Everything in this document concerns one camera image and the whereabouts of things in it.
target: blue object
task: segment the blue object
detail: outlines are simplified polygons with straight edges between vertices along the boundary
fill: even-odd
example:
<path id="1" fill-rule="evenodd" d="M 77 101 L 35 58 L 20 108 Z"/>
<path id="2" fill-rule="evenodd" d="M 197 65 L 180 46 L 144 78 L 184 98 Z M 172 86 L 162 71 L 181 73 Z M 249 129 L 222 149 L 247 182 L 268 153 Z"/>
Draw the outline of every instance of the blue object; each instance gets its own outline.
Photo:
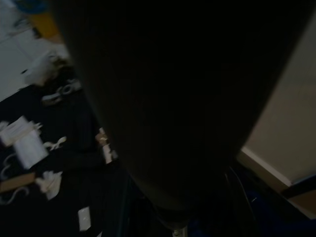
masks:
<path id="1" fill-rule="evenodd" d="M 199 223 L 198 220 L 192 220 L 189 224 L 188 224 L 188 234 L 189 237 L 211 237 L 205 233 L 203 233 L 200 229 L 199 229 Z"/>
<path id="2" fill-rule="evenodd" d="M 40 14 L 47 11 L 47 5 L 42 0 L 13 0 L 13 3 L 26 14 Z"/>
<path id="3" fill-rule="evenodd" d="M 316 220 L 286 223 L 257 192 L 249 191 L 247 196 L 249 200 L 253 200 L 251 207 L 264 237 L 290 237 L 297 236 L 298 233 L 304 237 L 315 236 Z"/>

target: clutter on floor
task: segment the clutter on floor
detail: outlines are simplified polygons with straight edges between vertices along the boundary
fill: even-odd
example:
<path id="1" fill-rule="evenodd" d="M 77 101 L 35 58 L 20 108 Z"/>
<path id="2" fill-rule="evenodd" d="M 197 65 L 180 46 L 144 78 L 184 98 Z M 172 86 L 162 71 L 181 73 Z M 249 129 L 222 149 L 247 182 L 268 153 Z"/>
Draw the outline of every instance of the clutter on floor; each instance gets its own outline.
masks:
<path id="1" fill-rule="evenodd" d="M 54 60 L 45 70 L 34 66 L 27 74 L 33 85 L 0 102 L 3 236 L 95 237 L 113 206 L 108 201 L 120 200 L 107 196 L 124 173 L 118 156 L 72 66 Z M 96 140 L 99 133 L 106 144 Z"/>

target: cardboard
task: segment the cardboard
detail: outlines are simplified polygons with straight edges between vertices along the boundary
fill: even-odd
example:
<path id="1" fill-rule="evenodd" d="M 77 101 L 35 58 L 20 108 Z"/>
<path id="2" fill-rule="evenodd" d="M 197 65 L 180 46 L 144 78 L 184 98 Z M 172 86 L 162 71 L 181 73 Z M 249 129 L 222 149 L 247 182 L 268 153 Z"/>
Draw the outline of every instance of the cardboard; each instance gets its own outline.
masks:
<path id="1" fill-rule="evenodd" d="M 0 183 L 0 193 L 17 189 L 35 181 L 35 173 L 23 174 Z"/>

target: white floor tile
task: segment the white floor tile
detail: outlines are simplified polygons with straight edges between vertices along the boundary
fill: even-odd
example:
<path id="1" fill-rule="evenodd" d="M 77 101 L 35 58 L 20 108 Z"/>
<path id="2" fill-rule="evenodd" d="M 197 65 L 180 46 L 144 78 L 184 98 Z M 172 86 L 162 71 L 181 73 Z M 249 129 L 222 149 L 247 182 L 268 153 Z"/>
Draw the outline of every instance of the white floor tile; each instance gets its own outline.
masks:
<path id="1" fill-rule="evenodd" d="M 12 39 L 0 43 L 0 101 L 25 86 L 21 72 L 30 64 Z"/>
<path id="2" fill-rule="evenodd" d="M 34 39 L 32 30 L 27 30 L 13 37 L 15 44 L 28 58 L 34 60 L 52 48 L 52 43 L 45 39 Z"/>
<path id="3" fill-rule="evenodd" d="M 7 9 L 4 6 L 4 3 L 0 0 L 0 42 L 9 38 L 5 30 L 5 23 L 7 18 Z"/>

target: white cloth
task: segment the white cloth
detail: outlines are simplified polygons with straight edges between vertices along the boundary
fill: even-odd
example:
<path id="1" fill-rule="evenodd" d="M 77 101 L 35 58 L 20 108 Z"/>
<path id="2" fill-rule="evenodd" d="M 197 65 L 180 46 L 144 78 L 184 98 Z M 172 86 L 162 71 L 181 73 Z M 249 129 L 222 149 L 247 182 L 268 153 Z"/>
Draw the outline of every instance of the white cloth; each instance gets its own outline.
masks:
<path id="1" fill-rule="evenodd" d="M 40 191 L 46 194 L 48 200 L 56 197 L 59 193 L 62 173 L 63 172 L 54 173 L 53 171 L 45 171 L 43 178 L 35 179 L 35 183 L 39 185 Z"/>

